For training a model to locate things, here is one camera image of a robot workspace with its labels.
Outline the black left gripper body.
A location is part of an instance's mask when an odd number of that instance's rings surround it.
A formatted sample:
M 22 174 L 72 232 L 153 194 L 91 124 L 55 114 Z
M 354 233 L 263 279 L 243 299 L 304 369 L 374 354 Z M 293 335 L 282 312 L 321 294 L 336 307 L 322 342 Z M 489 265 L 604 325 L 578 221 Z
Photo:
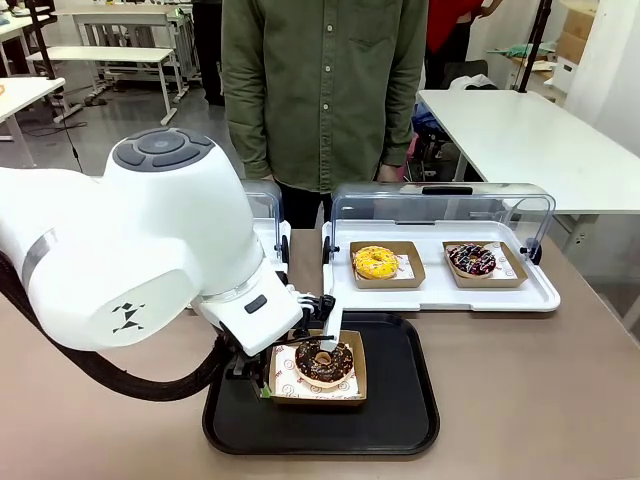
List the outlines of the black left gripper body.
M 231 360 L 225 368 L 225 378 L 228 380 L 265 381 L 268 376 L 268 363 L 272 346 L 255 355 L 246 353 L 236 337 L 224 326 L 214 327 L 224 346 L 231 352 Z

